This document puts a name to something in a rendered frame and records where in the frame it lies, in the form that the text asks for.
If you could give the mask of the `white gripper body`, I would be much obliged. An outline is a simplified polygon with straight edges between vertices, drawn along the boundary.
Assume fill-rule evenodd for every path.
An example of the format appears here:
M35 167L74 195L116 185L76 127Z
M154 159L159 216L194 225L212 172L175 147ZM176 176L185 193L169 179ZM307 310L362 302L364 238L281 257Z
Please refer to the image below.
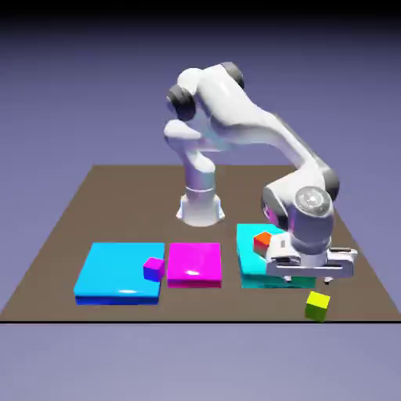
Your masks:
M354 274L357 255L358 252L351 248L343 251L327 249L317 255L302 254L295 249L269 249L266 273L281 277L349 278Z

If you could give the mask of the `small yellow cube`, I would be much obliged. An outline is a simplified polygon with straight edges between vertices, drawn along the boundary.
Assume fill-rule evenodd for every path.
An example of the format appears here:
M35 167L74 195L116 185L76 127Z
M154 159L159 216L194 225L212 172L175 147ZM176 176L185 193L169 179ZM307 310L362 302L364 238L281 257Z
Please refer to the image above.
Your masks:
M322 323L327 315L331 297L311 291L305 304L305 318Z

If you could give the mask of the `small orange cube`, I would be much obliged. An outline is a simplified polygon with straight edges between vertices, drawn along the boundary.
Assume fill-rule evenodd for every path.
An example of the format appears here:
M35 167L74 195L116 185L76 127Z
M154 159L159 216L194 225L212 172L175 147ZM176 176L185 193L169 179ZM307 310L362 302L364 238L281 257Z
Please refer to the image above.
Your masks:
M266 231L259 233L253 238L253 251L262 258L266 257L266 253L269 249L269 244L272 238L272 234Z

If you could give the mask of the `small purple cube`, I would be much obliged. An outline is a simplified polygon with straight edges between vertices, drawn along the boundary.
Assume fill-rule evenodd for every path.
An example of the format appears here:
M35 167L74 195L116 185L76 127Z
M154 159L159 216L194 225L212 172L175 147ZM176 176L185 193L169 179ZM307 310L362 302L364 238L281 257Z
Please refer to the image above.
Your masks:
M165 265L163 258L149 257L143 265L145 280L161 282L164 277Z

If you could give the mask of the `large cyan box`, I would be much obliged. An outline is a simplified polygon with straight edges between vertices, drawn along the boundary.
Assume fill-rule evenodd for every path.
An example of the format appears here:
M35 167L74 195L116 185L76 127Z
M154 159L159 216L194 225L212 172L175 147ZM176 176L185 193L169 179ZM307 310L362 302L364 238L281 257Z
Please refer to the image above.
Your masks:
M273 224L239 223L237 224L237 256L240 267L242 288L306 288L313 289L316 279L313 277L295 277L291 282L281 277L266 274L266 261L253 250L254 236L267 232L272 235L283 230Z

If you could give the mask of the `large magenta box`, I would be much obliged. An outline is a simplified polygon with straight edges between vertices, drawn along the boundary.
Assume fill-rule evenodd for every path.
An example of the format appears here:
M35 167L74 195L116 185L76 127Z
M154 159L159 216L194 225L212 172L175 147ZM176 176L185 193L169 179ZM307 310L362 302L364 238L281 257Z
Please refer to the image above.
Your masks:
M220 243L170 243L167 285L171 288L220 288Z

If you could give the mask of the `large blue box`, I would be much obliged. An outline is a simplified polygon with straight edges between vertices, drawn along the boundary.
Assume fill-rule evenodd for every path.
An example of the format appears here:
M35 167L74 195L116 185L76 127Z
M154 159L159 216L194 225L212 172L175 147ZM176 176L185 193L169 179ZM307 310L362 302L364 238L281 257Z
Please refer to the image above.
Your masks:
M156 305L161 283L144 278L149 258L164 259L163 243L94 243L74 285L79 305Z

